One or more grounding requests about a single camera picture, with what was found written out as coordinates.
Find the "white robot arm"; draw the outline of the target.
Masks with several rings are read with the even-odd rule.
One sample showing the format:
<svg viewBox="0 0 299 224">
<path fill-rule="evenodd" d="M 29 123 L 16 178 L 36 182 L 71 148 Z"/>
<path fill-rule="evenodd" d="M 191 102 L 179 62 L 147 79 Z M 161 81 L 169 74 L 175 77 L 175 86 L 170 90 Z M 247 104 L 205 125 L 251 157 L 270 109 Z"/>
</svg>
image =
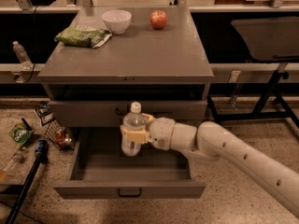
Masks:
<svg viewBox="0 0 299 224">
<path fill-rule="evenodd" d="M 189 161 L 212 165 L 224 158 L 299 217 L 299 174 L 251 147 L 222 126 L 205 121 L 194 127 L 168 118 L 146 114 L 146 122 L 134 127 L 121 125 L 122 142 L 130 156 L 131 144 L 152 144 L 180 152 Z"/>
</svg>

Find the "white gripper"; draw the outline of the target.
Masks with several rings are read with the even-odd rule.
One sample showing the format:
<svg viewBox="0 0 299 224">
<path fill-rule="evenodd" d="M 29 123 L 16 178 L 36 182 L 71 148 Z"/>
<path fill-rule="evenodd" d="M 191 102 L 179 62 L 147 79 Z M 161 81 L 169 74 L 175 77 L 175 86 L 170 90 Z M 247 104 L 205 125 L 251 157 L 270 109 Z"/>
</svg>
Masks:
<svg viewBox="0 0 299 224">
<path fill-rule="evenodd" d="M 149 131 L 145 129 L 132 130 L 122 125 L 122 138 L 128 142 L 135 142 L 141 145 L 150 142 L 155 148 L 169 150 L 172 132 L 176 124 L 175 121 L 168 118 L 156 119 L 147 113 L 143 113 L 142 116 L 146 120 L 146 128 L 149 128 Z"/>
</svg>

